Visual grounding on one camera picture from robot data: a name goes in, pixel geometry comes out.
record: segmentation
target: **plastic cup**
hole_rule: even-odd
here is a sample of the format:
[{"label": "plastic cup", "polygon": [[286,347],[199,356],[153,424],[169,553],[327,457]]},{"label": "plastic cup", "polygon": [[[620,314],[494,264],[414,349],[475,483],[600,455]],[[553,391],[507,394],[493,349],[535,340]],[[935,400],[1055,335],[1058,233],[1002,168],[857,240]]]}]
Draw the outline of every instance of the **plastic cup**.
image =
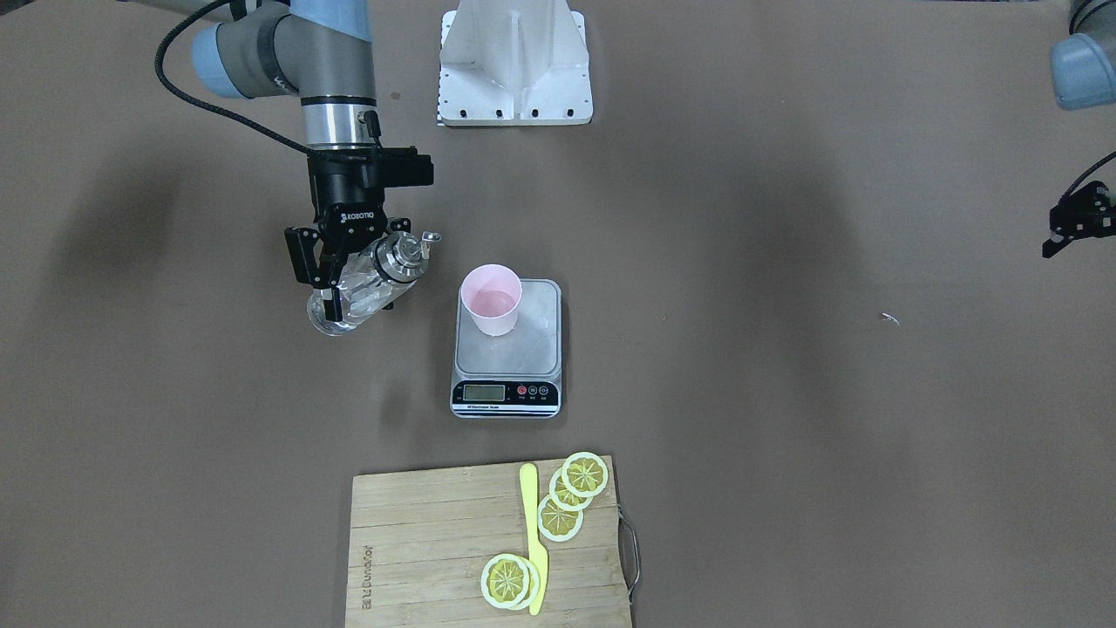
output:
[{"label": "plastic cup", "polygon": [[461,281],[461,302],[477,328],[490,337],[503,336],[516,327],[522,296],[519,276],[499,263],[478,265]]}]

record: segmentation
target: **yellow knife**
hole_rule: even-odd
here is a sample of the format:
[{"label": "yellow knife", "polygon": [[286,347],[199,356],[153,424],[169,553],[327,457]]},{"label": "yellow knife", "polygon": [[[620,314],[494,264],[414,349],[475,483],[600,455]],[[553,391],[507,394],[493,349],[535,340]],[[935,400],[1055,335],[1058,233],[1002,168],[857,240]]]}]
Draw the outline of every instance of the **yellow knife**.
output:
[{"label": "yellow knife", "polygon": [[523,496],[523,515],[527,518],[527,560],[539,570],[539,595],[529,607],[531,615],[538,615],[542,595],[547,592],[550,555],[539,542],[539,470],[531,463],[519,467],[519,493]]}]

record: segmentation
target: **scale platform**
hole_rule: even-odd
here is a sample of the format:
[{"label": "scale platform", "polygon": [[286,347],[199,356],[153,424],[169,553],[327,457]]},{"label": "scale platform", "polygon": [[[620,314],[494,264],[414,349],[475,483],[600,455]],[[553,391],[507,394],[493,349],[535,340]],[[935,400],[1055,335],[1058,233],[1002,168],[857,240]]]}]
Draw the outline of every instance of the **scale platform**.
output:
[{"label": "scale platform", "polygon": [[533,417],[561,408],[561,288],[522,279],[516,328],[483,335],[458,298],[450,409],[463,419]]}]

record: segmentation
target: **white plastic base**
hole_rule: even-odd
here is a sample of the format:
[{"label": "white plastic base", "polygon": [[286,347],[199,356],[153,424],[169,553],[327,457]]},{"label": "white plastic base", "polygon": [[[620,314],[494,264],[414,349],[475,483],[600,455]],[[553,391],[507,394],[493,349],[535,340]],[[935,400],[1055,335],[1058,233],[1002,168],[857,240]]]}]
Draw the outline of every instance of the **white plastic base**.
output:
[{"label": "white plastic base", "polygon": [[442,17],[441,58],[439,124],[593,119],[585,17],[566,0],[461,0]]}]

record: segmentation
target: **lemon slice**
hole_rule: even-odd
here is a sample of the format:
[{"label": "lemon slice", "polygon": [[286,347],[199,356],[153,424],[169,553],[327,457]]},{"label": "lemon slice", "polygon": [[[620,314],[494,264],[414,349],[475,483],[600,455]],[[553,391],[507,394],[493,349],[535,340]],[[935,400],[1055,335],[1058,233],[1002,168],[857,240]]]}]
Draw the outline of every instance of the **lemon slice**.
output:
[{"label": "lemon slice", "polygon": [[555,505],[564,511],[584,511],[593,503],[593,497],[578,497],[570,493],[569,487],[561,481],[561,470],[555,472],[550,479],[550,499]]},{"label": "lemon slice", "polygon": [[523,601],[511,607],[509,610],[523,610],[525,608],[531,606],[531,602],[535,601],[535,598],[539,596],[539,586],[541,584],[542,579],[539,577],[539,570],[535,569],[535,566],[531,563],[531,561],[525,559],[523,557],[516,557],[516,558],[519,559],[519,562],[527,568],[527,574],[531,582],[531,586],[530,590],[527,592],[527,597],[523,598]]},{"label": "lemon slice", "polygon": [[547,539],[561,543],[569,541],[581,530],[585,513],[564,511],[555,505],[554,497],[547,495],[539,504],[539,532]]},{"label": "lemon slice", "polygon": [[511,608],[527,597],[530,571],[514,554],[497,554],[481,572],[481,593],[496,608]]},{"label": "lemon slice", "polygon": [[578,452],[566,458],[560,473],[562,483],[578,497],[600,495],[608,484],[608,467],[600,456],[589,452]]}]

